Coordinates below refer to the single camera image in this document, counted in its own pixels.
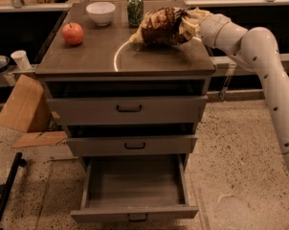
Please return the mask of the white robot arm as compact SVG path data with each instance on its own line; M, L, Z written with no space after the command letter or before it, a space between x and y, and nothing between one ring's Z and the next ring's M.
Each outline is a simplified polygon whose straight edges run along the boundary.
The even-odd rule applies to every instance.
M289 172L289 77L275 36L266 28L247 30L221 13L198 8L182 17L179 31L199 37L204 45L221 50L237 65L256 72Z

